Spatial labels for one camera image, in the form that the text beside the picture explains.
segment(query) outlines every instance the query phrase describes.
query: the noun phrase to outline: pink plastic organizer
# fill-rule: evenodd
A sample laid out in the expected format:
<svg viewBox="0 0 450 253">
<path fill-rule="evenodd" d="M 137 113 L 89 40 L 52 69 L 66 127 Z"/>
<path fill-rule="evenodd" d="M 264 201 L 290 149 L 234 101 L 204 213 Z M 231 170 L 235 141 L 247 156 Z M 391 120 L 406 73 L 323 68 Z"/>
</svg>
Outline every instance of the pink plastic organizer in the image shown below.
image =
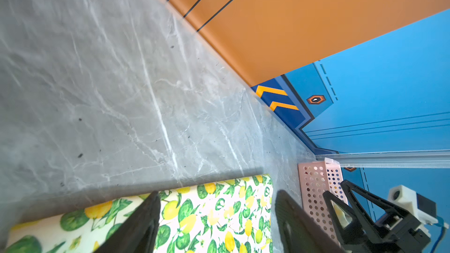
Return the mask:
<svg viewBox="0 0 450 253">
<path fill-rule="evenodd" d="M 301 163 L 298 165 L 298 173 L 303 209 L 331 239 L 338 243 L 323 193 L 329 190 L 348 204 L 340 187 L 343 178 L 339 162 L 325 158 L 324 161 Z"/>
</svg>

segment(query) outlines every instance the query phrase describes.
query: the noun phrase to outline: orange chevron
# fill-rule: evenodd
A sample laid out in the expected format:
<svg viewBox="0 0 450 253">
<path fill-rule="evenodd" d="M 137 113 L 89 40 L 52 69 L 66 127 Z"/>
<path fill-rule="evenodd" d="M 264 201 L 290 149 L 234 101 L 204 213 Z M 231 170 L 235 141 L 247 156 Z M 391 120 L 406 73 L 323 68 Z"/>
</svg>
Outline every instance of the orange chevron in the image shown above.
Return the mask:
<svg viewBox="0 0 450 253">
<path fill-rule="evenodd" d="M 258 95 L 258 97 L 261 98 L 262 93 L 264 92 L 269 92 L 269 93 L 275 93 L 275 94 L 279 94 L 279 95 L 284 95 L 287 96 L 288 94 L 281 89 L 275 89 L 275 88 L 270 88 L 270 87 L 266 87 L 266 86 L 258 86 L 258 88 L 256 89 L 256 94 Z"/>
<path fill-rule="evenodd" d="M 283 103 L 279 103 L 279 102 L 272 102 L 270 104 L 270 109 L 275 111 L 275 109 L 279 106 L 282 108 L 286 108 L 286 109 L 298 110 L 298 108 L 293 104 L 283 104 Z"/>
</svg>

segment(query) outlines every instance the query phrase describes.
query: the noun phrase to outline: lemon print fabric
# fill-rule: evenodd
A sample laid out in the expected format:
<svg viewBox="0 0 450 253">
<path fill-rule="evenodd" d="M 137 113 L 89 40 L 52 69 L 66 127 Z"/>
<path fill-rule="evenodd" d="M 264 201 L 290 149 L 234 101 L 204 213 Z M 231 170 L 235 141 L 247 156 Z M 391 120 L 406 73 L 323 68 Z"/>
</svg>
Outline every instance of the lemon print fabric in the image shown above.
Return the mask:
<svg viewBox="0 0 450 253">
<path fill-rule="evenodd" d="M 161 192 L 154 252 L 272 253 L 272 193 L 268 175 Z"/>
<path fill-rule="evenodd" d="M 272 253 L 269 175 L 161 191 L 154 252 Z M 11 229 L 6 253 L 91 253 L 148 197 L 125 197 Z"/>
</svg>

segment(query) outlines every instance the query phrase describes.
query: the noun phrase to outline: blue cable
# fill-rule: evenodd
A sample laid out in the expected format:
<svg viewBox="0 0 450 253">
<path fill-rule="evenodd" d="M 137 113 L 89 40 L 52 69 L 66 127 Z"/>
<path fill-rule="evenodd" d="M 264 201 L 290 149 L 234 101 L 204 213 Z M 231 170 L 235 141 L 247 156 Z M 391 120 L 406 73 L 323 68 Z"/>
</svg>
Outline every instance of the blue cable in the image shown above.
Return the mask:
<svg viewBox="0 0 450 253">
<path fill-rule="evenodd" d="M 433 248 L 431 248 L 430 253 L 434 253 L 436 251 L 437 246 L 442 241 L 442 239 L 444 238 L 444 235 L 447 232 L 447 228 L 445 228 L 444 219 L 442 219 L 442 217 L 439 217 L 439 216 L 437 216 L 436 218 L 437 218 L 437 223 L 435 225 L 438 227 L 441 227 L 441 234 L 439 235 L 436 242 L 434 243 Z"/>
</svg>

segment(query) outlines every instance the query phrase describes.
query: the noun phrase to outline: gray marble countertop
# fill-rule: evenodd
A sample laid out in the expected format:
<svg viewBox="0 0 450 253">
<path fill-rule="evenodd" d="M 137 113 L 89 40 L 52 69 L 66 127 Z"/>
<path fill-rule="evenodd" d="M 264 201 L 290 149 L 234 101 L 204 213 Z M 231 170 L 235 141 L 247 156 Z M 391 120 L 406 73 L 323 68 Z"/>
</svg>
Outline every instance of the gray marble countertop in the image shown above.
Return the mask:
<svg viewBox="0 0 450 253">
<path fill-rule="evenodd" d="M 170 8 L 0 0 L 3 244 L 19 221 L 261 173 L 300 202 L 314 155 Z"/>
</svg>

